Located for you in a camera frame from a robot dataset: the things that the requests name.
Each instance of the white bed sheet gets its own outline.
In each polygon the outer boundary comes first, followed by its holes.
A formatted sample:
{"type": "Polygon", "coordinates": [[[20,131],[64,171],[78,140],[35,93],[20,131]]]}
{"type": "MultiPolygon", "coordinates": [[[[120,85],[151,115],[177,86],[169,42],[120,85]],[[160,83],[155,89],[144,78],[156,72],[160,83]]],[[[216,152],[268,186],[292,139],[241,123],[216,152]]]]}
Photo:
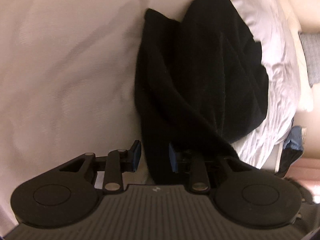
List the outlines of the white bed sheet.
{"type": "MultiPolygon", "coordinates": [[[[133,102],[146,8],[181,20],[192,0],[0,0],[0,235],[17,221],[20,183],[83,152],[105,155],[141,139],[133,102]]],[[[299,100],[294,45],[276,0],[231,0],[262,44],[266,120],[233,144],[261,167],[299,100]]],[[[145,181],[147,169],[125,174],[145,181]]]]}

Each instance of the blue cloth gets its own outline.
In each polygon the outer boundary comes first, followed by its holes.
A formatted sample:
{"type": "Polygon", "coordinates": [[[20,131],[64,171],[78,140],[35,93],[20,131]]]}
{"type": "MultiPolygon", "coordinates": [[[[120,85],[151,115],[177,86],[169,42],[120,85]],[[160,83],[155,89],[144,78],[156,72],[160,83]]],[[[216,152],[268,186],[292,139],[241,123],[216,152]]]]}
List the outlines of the blue cloth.
{"type": "Polygon", "coordinates": [[[283,148],[290,148],[292,150],[303,151],[301,131],[302,127],[299,125],[292,127],[288,137],[284,140],[283,148]]]}

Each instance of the circular pad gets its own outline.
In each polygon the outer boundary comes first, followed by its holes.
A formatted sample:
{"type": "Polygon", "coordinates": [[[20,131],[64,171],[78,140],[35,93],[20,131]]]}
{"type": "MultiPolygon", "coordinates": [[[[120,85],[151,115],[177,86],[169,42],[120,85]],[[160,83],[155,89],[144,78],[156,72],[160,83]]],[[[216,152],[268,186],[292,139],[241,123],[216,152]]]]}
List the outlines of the circular pad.
{"type": "Polygon", "coordinates": [[[11,207],[19,222],[40,228],[75,223],[95,208],[94,187],[76,172],[45,173],[15,189],[11,207]]]}
{"type": "Polygon", "coordinates": [[[301,206],[299,190],[267,171],[233,172],[214,195],[218,210],[243,226],[267,229],[292,223],[301,206]]]}

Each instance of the white fabric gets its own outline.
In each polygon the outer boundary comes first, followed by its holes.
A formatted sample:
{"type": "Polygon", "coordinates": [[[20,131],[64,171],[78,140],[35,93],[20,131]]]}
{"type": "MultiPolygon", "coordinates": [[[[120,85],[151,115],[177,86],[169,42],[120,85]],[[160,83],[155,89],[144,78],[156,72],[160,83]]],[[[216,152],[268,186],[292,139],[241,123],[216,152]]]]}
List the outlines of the white fabric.
{"type": "MultiPolygon", "coordinates": [[[[310,32],[310,33],[316,33],[320,32],[320,0],[289,0],[290,4],[292,6],[292,9],[295,12],[295,15],[297,16],[299,23],[301,24],[301,30],[303,32],[310,32]]],[[[302,59],[304,57],[302,47],[297,50],[297,57],[298,57],[298,62],[305,63],[302,59]]],[[[307,73],[304,72],[304,77],[300,77],[301,79],[306,79],[308,78],[307,73]]],[[[302,91],[302,82],[301,82],[301,99],[302,95],[304,94],[302,91]]],[[[313,86],[312,91],[313,94],[315,93],[315,89],[317,89],[318,86],[313,86]]],[[[305,101],[309,102],[309,107],[308,107],[308,112],[313,110],[313,101],[311,105],[311,101],[308,101],[308,98],[310,96],[306,95],[305,96],[305,101]]]]}
{"type": "MultiPolygon", "coordinates": [[[[140,139],[133,84],[144,11],[181,20],[191,1],[0,0],[0,235],[16,224],[9,201],[20,183],[140,139]]],[[[261,41],[269,76],[266,120],[234,144],[261,167],[295,113],[297,60],[276,0],[231,1],[261,41]]],[[[143,161],[139,170],[125,181],[143,182],[143,161]]]]}
{"type": "Polygon", "coordinates": [[[297,54],[301,85],[301,96],[297,111],[311,112],[313,110],[313,94],[309,85],[306,58],[298,35],[298,32],[301,31],[301,26],[297,16],[294,13],[290,1],[278,0],[278,2],[280,3],[284,11],[286,20],[289,25],[289,29],[291,31],[291,35],[293,37],[294,46],[297,54]]]}

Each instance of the beige wall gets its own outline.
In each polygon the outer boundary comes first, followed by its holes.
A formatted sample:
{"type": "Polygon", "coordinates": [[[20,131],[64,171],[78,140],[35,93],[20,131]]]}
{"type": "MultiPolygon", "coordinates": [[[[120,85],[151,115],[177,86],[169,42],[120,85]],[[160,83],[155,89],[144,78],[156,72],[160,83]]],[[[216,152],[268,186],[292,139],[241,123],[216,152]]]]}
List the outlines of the beige wall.
{"type": "Polygon", "coordinates": [[[314,109],[310,113],[296,113],[294,124],[307,127],[304,157],[320,159],[320,84],[312,88],[314,109]]]}
{"type": "Polygon", "coordinates": [[[320,0],[289,0],[303,32],[318,32],[320,28],[320,0]]]}

